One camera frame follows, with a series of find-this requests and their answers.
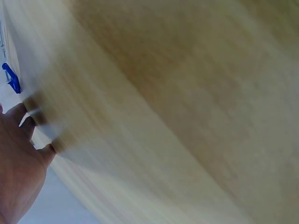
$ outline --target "light wood surface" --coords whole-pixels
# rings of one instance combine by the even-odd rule
[[[102,223],[299,222],[295,0],[2,3],[35,142]]]

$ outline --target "white wall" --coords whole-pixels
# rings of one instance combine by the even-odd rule
[[[46,183],[19,224],[100,224],[49,168]]]

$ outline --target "blue plastic object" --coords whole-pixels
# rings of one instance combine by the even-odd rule
[[[10,81],[9,81],[8,84],[11,85],[11,87],[14,89],[14,91],[17,94],[20,94],[21,93],[21,86],[20,86],[18,76],[11,70],[11,68],[9,67],[9,65],[7,63],[4,63],[2,65],[2,69],[5,70],[10,76]]]

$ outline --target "wood grain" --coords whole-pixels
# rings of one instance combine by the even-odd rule
[[[2,3],[53,168],[100,221],[298,223],[295,0]]]

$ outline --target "hand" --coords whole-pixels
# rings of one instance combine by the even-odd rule
[[[41,191],[55,151],[51,145],[36,150],[30,143],[35,123],[25,119],[23,104],[6,114],[0,105],[0,224],[15,224]]]

